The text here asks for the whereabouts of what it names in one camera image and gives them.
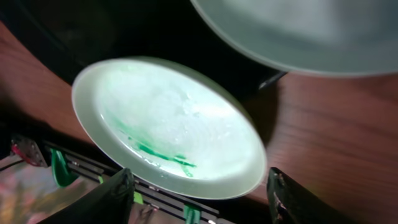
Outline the mint plate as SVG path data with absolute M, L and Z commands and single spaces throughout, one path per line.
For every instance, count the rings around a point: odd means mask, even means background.
M 148 183 L 194 198 L 256 189 L 266 150 L 240 102 L 179 63 L 154 57 L 103 60 L 72 85 L 74 112 L 90 139 Z
M 193 0 L 233 49 L 268 67 L 326 77 L 397 71 L 397 0 Z

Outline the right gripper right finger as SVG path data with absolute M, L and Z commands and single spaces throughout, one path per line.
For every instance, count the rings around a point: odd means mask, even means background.
M 354 224 L 276 167 L 269 169 L 267 198 L 273 224 Z

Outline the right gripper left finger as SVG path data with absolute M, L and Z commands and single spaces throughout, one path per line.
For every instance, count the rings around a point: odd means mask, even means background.
M 127 168 L 41 224 L 127 224 L 134 204 L 134 178 Z

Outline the mint plate front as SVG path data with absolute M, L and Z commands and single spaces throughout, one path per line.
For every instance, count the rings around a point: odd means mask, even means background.
M 194 198 L 256 189 L 266 150 L 240 102 L 179 63 L 154 57 L 103 60 L 72 85 L 74 112 L 90 139 L 148 183 Z

